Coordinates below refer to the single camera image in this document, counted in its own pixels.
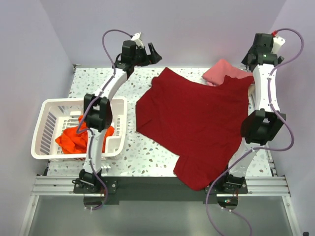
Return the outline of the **folded beige t-shirt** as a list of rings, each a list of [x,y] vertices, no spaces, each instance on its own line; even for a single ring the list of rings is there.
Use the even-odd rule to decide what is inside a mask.
[[[251,97],[255,91],[255,84],[251,84],[248,89],[248,97]]]

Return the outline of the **folded pink t-shirt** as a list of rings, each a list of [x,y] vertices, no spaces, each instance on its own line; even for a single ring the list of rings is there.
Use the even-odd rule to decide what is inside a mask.
[[[220,59],[215,65],[203,73],[202,78],[209,86],[216,87],[224,82],[225,76],[242,79],[252,76],[252,73],[233,66],[227,60]]]

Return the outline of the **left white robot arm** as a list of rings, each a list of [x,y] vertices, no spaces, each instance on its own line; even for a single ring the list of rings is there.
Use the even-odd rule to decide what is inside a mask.
[[[79,177],[73,181],[76,188],[91,193],[99,193],[106,189],[101,179],[101,155],[105,134],[113,120],[111,100],[134,72],[136,66],[156,64],[161,59],[153,43],[144,46],[134,39],[126,40],[123,42],[121,53],[116,59],[111,60],[113,74],[104,81],[99,90],[84,96],[84,114],[81,123],[86,125],[88,142],[83,169]]]

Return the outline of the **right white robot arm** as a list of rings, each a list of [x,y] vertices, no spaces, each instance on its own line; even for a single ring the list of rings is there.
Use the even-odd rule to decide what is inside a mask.
[[[274,67],[283,61],[277,52],[284,42],[274,34],[257,33],[242,60],[254,78],[255,105],[253,112],[242,122],[241,144],[228,163],[228,172],[219,181],[220,190],[224,193],[235,193],[244,186],[247,169],[258,149],[274,139],[286,118],[283,113],[275,114],[280,111],[278,102],[269,98],[276,95]]]

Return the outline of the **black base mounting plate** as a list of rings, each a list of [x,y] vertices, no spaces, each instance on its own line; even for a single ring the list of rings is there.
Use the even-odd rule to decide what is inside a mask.
[[[194,191],[177,177],[102,177],[106,187],[74,179],[73,193],[83,194],[86,206],[101,203],[118,205],[121,201],[205,202],[209,186]]]

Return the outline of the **white plastic laundry basket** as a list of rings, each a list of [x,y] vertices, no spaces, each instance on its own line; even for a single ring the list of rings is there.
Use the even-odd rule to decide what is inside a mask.
[[[126,138],[127,99],[116,96],[111,101],[114,134],[106,139],[102,159],[117,160]],[[66,128],[76,127],[83,114],[83,98],[47,99],[43,102],[35,126],[31,155],[38,160],[83,161],[85,154],[64,154],[55,142]]]

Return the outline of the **dark red t-shirt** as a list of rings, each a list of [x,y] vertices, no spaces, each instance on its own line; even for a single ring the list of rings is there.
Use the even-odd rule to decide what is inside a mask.
[[[165,68],[136,103],[136,130],[178,155],[174,174],[200,190],[225,171],[240,146],[252,83],[252,76],[226,76],[211,87]]]

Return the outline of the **aluminium extrusion rail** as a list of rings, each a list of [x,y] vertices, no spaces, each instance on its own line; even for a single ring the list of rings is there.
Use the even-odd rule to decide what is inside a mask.
[[[74,176],[38,176],[32,188],[33,195],[69,195],[73,194]],[[115,192],[123,184],[123,180],[145,183],[156,180],[158,185],[163,183],[186,188],[176,177],[113,177],[107,180],[106,186],[110,192]],[[246,187],[250,196],[290,196],[290,190],[285,177],[246,177]]]

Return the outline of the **orange t-shirt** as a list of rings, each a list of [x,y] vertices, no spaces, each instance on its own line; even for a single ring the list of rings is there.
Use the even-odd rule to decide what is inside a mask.
[[[66,128],[63,133],[55,139],[55,142],[61,147],[64,154],[83,154],[87,152],[88,134],[87,131],[77,133],[78,126]],[[86,129],[85,121],[81,125],[80,130]],[[113,136],[115,128],[110,126],[106,131],[102,153],[105,152],[106,138]]]

